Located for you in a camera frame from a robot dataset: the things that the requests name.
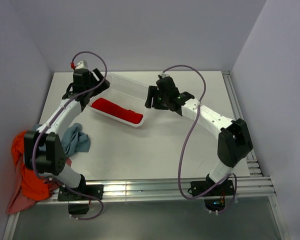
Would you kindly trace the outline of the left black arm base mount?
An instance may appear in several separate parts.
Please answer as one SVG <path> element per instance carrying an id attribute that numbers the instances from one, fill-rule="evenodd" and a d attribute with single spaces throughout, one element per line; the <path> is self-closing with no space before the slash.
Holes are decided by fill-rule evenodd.
<path id="1" fill-rule="evenodd" d="M 57 201 L 61 203 L 68 202 L 68 213 L 79 220 L 92 220 L 102 214 L 104 210 L 102 202 L 103 184 L 88 184 L 83 192 L 78 193 L 78 189 L 69 190 L 67 187 L 60 185 Z M 100 210 L 96 215 L 86 217 L 86 214 L 91 209 L 92 201 L 100 203 Z"/>

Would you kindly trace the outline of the blue grey t shirt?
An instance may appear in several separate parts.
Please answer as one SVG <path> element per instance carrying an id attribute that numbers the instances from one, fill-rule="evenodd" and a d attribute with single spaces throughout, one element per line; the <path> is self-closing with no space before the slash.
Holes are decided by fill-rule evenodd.
<path id="1" fill-rule="evenodd" d="M 74 123 L 65 131 L 61 144 L 67 158 L 76 153 L 89 152 L 91 140 L 86 133 L 82 132 L 82 129 L 83 126 L 80 123 Z"/>

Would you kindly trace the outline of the white plastic perforated basket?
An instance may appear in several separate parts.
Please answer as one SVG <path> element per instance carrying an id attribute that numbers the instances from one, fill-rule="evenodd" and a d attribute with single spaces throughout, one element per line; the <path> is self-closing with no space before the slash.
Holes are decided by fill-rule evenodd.
<path id="1" fill-rule="evenodd" d="M 89 109 L 123 124 L 135 128 L 140 127 L 149 115 L 149 109 L 145 107 L 149 86 L 139 81 L 135 81 L 131 78 L 124 77 L 115 73 L 108 73 L 106 79 L 109 81 L 110 87 L 90 99 L 90 102 L 88 104 Z M 104 98 L 124 109 L 132 110 L 136 113 L 142 114 L 143 119 L 139 124 L 132 124 L 92 108 L 92 103 L 99 98 Z"/>

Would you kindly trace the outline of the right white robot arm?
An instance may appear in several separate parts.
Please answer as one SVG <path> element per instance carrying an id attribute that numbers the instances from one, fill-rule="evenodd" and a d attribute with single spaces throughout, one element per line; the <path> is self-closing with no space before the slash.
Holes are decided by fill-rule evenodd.
<path id="1" fill-rule="evenodd" d="M 160 75 L 156 85 L 148 87 L 145 107 L 175 112 L 193 120 L 194 125 L 200 125 L 217 139 L 218 161 L 206 183 L 206 189 L 212 195 L 223 190 L 224 177 L 253 150 L 248 125 L 243 119 L 225 117 L 201 104 L 194 95 L 186 91 L 181 93 L 167 74 Z"/>

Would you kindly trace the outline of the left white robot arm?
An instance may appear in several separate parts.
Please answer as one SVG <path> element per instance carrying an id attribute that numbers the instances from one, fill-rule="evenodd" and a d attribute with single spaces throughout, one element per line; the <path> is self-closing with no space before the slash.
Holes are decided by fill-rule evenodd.
<path id="1" fill-rule="evenodd" d="M 106 73 L 101 73 L 98 68 L 76 68 L 72 77 L 73 81 L 52 116 L 36 130 L 25 133 L 24 164 L 38 179 L 56 180 L 69 188 L 72 197 L 81 200 L 88 193 L 86 180 L 67 165 L 62 137 L 90 99 L 107 90 L 110 83 L 106 80 Z"/>

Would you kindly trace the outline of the red t shirt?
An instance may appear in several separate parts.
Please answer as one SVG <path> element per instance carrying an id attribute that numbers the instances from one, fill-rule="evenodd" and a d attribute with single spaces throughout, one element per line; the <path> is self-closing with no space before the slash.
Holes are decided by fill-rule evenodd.
<path id="1" fill-rule="evenodd" d="M 122 108 L 121 106 L 102 97 L 95 100 L 91 107 L 131 124 L 139 124 L 144 117 L 143 114 Z"/>

